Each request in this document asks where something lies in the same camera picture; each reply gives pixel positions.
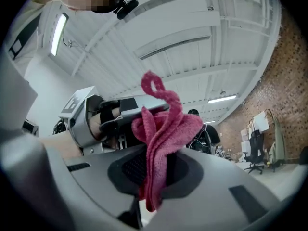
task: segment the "gray panel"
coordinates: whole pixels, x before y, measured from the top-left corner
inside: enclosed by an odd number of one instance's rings
[[[0,48],[0,128],[21,129],[37,93]]]
[[[167,104],[164,100],[157,99],[150,95],[140,95],[134,98],[138,108],[123,111],[121,113],[123,118],[130,117],[130,119],[133,120],[136,117],[140,117],[142,107],[146,107],[148,110],[153,111],[155,113],[158,111],[164,111],[169,108],[169,104]]]
[[[10,183],[30,206],[57,228],[74,224],[53,182],[47,153],[36,137],[0,130],[0,164]]]
[[[278,199],[261,183],[234,163],[193,150],[180,151],[204,168],[200,185],[186,198],[164,200],[146,229],[149,230],[240,230],[249,225],[247,217],[229,188],[243,185],[267,210]]]
[[[76,230],[134,230],[117,220],[105,208],[97,205],[91,196],[89,196],[87,192],[84,192],[79,183],[72,177],[60,154],[56,150],[48,149],[47,153],[49,161],[51,162],[55,183],[57,184],[60,195],[70,210]],[[75,161],[82,162],[83,158],[87,157],[75,158]],[[105,203],[104,207],[108,208],[109,203],[110,202]]]
[[[92,154],[114,152],[114,151],[115,149],[103,147],[103,143],[97,143],[92,146],[83,148],[83,154],[85,156],[92,155]]]
[[[91,167],[72,172],[80,187],[91,197],[96,204],[106,209],[113,216],[118,217],[124,211],[129,211],[134,196],[119,193],[108,178],[108,168],[112,162],[131,152],[141,149],[144,145],[118,150],[112,153],[89,155],[66,160],[66,165],[87,162]]]

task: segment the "pink towel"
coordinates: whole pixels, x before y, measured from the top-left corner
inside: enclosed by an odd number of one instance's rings
[[[143,107],[142,118],[132,122],[136,138],[147,144],[147,176],[140,187],[140,199],[146,199],[148,211],[153,212],[161,204],[160,192],[166,186],[167,155],[183,148],[202,128],[199,116],[183,114],[179,96],[165,90],[160,77],[147,72],[141,87],[148,95],[165,100],[170,104],[169,111],[156,114]]]

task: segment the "white box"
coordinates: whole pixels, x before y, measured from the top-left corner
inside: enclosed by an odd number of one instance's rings
[[[74,111],[78,108],[79,104],[83,102],[87,97],[94,94],[98,94],[98,91],[95,86],[77,90],[69,99],[67,104],[64,106],[59,117],[67,121],[72,116]]]
[[[241,131],[241,136],[242,136],[242,141],[248,141],[249,140],[249,136],[248,136],[248,129],[243,129]]]
[[[265,115],[265,112],[262,111],[260,114],[254,117],[255,130],[260,130],[260,132],[263,132],[270,128],[268,119],[265,118]]]

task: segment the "office chair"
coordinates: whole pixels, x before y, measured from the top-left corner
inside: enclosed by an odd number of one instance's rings
[[[246,162],[250,162],[250,167],[245,168],[244,170],[250,169],[248,173],[250,173],[253,170],[260,171],[260,174],[262,174],[262,169],[264,169],[264,165],[256,165],[261,162],[263,162],[264,158],[264,151],[263,151],[263,141],[264,141],[264,134],[260,134],[260,130],[253,131],[251,134],[251,138],[249,140],[250,142],[250,156],[247,156],[247,152],[243,152],[245,154],[244,159]]]

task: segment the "brick wall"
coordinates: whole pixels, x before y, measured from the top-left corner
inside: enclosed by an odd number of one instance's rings
[[[280,39],[261,82],[227,119],[217,126],[221,144],[233,153],[241,151],[240,131],[254,116],[270,109],[282,126],[286,158],[297,159],[308,145],[308,49],[287,10],[282,10]],[[274,125],[265,132],[265,146],[274,142]]]

